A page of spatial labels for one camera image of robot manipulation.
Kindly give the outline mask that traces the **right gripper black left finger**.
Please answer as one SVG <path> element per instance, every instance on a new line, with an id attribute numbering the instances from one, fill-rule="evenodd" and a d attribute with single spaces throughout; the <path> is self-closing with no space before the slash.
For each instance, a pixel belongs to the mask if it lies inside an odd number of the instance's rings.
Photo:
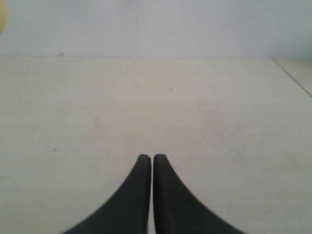
<path id="1" fill-rule="evenodd" d="M 146 234 L 151 194 L 151 159 L 139 155 L 115 193 L 66 234 Z"/>

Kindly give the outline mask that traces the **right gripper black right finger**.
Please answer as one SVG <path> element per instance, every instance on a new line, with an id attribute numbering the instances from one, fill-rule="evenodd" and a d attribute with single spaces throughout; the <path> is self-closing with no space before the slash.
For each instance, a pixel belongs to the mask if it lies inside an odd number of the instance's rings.
<path id="1" fill-rule="evenodd" d="M 164 154 L 154 156 L 153 209 L 157 234 L 243 233 L 202 204 Z"/>

